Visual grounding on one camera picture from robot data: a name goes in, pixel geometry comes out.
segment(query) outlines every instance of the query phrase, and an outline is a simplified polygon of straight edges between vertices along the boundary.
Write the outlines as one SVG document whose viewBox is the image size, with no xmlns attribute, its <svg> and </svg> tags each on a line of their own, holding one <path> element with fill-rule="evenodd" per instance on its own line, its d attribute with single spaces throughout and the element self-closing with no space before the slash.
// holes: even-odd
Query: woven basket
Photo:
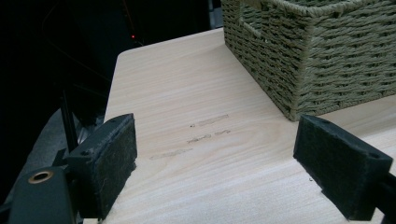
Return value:
<svg viewBox="0 0 396 224">
<path fill-rule="evenodd" d="M 396 2 L 221 3 L 226 45 L 290 120 L 396 93 Z"/>
</svg>

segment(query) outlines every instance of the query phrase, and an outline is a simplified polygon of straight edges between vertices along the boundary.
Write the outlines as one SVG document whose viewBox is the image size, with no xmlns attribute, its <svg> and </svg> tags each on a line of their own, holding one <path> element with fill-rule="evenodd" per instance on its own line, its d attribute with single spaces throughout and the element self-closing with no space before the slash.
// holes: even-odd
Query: light wood tabletop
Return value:
<svg viewBox="0 0 396 224">
<path fill-rule="evenodd" d="M 120 54 L 105 120 L 126 113 L 137 168 L 104 223 L 348 223 L 292 157 L 298 122 L 222 29 Z M 396 95 L 320 117 L 396 158 Z"/>
</svg>

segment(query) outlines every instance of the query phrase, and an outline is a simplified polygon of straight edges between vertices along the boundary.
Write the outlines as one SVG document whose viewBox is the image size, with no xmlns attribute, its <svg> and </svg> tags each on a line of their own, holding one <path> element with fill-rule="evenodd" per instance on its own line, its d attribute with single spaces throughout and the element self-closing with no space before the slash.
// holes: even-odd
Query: dark background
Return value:
<svg viewBox="0 0 396 224">
<path fill-rule="evenodd" d="M 205 0 L 0 0 L 0 204 L 64 91 L 92 125 L 119 53 L 210 28 Z"/>
</svg>

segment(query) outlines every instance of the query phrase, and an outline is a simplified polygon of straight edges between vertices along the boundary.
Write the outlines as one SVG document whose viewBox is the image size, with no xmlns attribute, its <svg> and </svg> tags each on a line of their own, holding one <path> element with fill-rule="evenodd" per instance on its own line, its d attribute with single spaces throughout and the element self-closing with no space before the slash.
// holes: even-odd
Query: metal ring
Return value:
<svg viewBox="0 0 396 224">
<path fill-rule="evenodd" d="M 39 184 L 49 180 L 53 176 L 52 171 L 41 171 L 35 175 L 30 176 L 28 182 L 31 184 Z"/>
</svg>

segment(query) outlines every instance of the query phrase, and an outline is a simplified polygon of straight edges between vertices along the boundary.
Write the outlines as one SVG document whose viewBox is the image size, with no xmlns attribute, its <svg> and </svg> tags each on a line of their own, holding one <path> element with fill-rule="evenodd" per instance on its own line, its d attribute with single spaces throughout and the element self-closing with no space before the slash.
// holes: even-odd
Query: black cable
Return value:
<svg viewBox="0 0 396 224">
<path fill-rule="evenodd" d="M 65 55 L 67 58 L 71 59 L 73 62 L 78 63 L 80 66 L 84 67 L 85 69 L 93 72 L 94 74 L 96 74 L 97 76 L 101 77 L 102 79 L 104 79 L 107 82 L 111 83 L 111 80 L 105 76 L 103 76 L 102 74 L 96 72 L 95 70 L 93 70 L 92 68 L 90 68 L 89 66 L 87 66 L 86 64 L 80 62 L 79 60 L 75 59 L 74 57 L 72 57 L 70 54 L 68 54 L 67 52 L 65 52 L 64 50 L 62 50 L 61 48 L 59 48 L 55 43 L 53 43 L 47 36 L 46 33 L 44 31 L 44 27 L 45 27 L 45 23 L 47 21 L 47 19 L 49 18 L 50 14 L 52 14 L 53 10 L 60 4 L 61 0 L 57 1 L 56 4 L 49 10 L 49 13 L 47 13 L 46 17 L 43 19 L 43 21 L 41 22 L 41 32 L 44 36 L 44 38 L 46 39 L 47 42 L 49 42 L 49 44 L 51 44 L 54 48 L 56 48 L 58 51 L 60 51 L 63 55 Z"/>
</svg>

